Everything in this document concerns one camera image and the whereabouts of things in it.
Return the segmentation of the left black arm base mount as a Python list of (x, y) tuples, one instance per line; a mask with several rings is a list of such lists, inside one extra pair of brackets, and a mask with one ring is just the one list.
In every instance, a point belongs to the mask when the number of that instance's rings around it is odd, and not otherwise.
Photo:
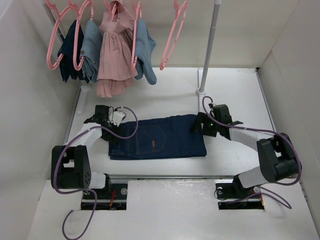
[[(103, 189), (94, 189), (97, 195), (97, 211), (125, 211), (127, 209), (128, 183), (111, 183)], [(80, 203), (81, 210), (92, 210), (95, 203), (95, 195), (90, 191), (84, 191)]]

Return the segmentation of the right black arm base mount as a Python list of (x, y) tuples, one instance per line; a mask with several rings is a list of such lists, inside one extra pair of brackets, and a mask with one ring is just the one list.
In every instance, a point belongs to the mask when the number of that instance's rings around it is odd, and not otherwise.
[(261, 189), (243, 188), (231, 181), (216, 181), (214, 196), (219, 210), (264, 210)]

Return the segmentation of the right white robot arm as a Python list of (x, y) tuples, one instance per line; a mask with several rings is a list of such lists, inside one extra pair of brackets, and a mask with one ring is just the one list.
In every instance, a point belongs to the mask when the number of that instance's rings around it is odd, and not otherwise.
[(199, 112), (190, 128), (191, 132), (241, 143), (257, 152), (259, 165), (235, 175), (232, 182), (216, 183), (219, 200), (242, 199), (255, 194), (255, 188), (278, 183), (293, 175), (300, 176), (302, 164), (289, 136), (271, 130), (245, 126), (234, 121), (225, 104), (209, 104), (209, 112)]

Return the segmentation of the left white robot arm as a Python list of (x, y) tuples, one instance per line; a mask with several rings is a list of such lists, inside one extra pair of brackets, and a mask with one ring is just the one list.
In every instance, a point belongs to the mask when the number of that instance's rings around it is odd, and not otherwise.
[(118, 140), (119, 126), (125, 118), (126, 114), (117, 108), (97, 105), (94, 115), (83, 122), (73, 139), (52, 149), (51, 185), (58, 193), (92, 189), (102, 199), (111, 195), (109, 175), (91, 170), (89, 149), (99, 139), (106, 142)]

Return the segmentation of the dark blue jeans trousers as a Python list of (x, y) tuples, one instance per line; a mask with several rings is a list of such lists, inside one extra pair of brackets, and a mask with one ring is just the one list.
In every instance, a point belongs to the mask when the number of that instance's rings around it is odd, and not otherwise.
[(190, 131), (196, 122), (194, 114), (131, 121), (120, 126), (123, 134), (135, 135), (110, 143), (111, 160), (154, 160), (205, 157), (207, 150), (203, 135)]

